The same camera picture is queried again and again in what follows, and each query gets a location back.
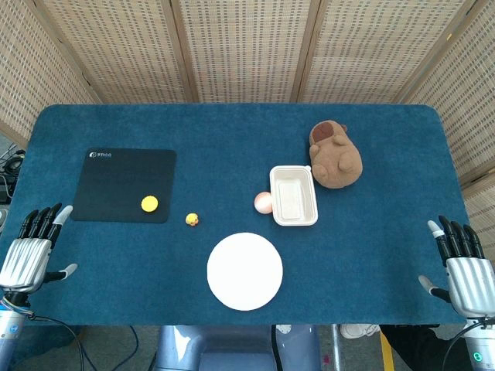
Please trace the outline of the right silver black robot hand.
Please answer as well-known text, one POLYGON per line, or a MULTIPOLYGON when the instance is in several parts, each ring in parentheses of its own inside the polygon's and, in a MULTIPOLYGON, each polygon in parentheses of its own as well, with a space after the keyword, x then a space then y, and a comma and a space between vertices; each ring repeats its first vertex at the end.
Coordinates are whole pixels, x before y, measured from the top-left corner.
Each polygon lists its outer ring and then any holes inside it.
POLYGON ((441 289, 426 276, 420 285, 431 295, 447 303, 464 318, 494 316, 494 270, 483 252, 480 238, 469 225, 460 225, 444 216, 439 222, 427 222, 445 268, 449 287, 441 289))

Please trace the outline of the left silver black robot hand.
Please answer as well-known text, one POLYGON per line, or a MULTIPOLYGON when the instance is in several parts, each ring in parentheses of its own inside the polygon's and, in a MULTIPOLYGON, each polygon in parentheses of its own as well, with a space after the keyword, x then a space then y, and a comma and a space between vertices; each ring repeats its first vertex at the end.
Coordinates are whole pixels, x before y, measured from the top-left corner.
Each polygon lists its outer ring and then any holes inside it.
POLYGON ((43 284, 62 281, 72 275, 77 264, 62 270, 46 270, 64 223, 73 211, 60 203, 26 216, 19 235, 12 241, 1 269, 1 289, 6 292, 32 294, 43 284))

